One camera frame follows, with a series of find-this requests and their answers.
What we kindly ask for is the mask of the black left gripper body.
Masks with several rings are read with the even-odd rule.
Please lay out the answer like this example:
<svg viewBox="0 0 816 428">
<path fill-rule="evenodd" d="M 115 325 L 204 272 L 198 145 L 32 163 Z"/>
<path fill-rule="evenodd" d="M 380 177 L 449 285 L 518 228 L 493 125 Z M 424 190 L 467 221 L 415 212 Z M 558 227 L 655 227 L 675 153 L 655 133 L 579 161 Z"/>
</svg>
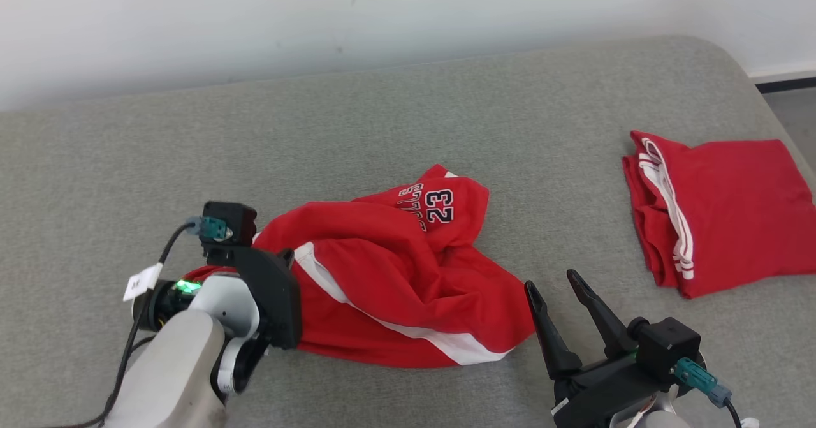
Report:
<svg viewBox="0 0 816 428">
<path fill-rule="evenodd" d="M 293 253 L 282 256 L 253 247 L 207 244 L 210 265 L 235 274 L 206 279 L 206 312 L 227 335 L 214 368 L 219 390 L 245 390 L 269 348 L 293 350 L 302 337 L 300 285 L 289 269 Z"/>
</svg>

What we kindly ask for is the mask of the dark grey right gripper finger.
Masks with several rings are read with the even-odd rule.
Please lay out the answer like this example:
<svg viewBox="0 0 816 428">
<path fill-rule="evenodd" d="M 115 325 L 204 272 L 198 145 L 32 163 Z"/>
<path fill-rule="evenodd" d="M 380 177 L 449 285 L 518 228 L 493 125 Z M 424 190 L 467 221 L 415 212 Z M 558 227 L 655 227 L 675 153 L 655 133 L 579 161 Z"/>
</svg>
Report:
<svg viewBox="0 0 816 428">
<path fill-rule="evenodd" d="M 563 341 L 539 289 L 532 281 L 525 282 L 524 289 L 549 378 L 561 380 L 579 372 L 582 361 Z"/>
<path fill-rule="evenodd" d="M 604 303 L 600 295 L 580 276 L 577 270 L 568 269 L 566 273 L 569 285 L 575 297 L 589 312 L 595 329 L 604 342 L 606 358 L 620 358 L 635 352 L 638 345 L 629 337 L 627 327 L 612 309 Z"/>
</svg>

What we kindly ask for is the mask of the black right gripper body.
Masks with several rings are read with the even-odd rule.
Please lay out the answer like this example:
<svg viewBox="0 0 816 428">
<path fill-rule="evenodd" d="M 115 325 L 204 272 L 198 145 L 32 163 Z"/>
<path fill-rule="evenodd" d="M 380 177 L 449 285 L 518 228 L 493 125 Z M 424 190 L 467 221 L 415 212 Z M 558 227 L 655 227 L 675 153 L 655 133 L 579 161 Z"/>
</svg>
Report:
<svg viewBox="0 0 816 428">
<path fill-rule="evenodd" d="M 577 372 L 556 375 L 556 427 L 609 427 L 615 414 L 667 392 L 673 380 L 651 375 L 635 355 L 606 359 Z"/>
</svg>

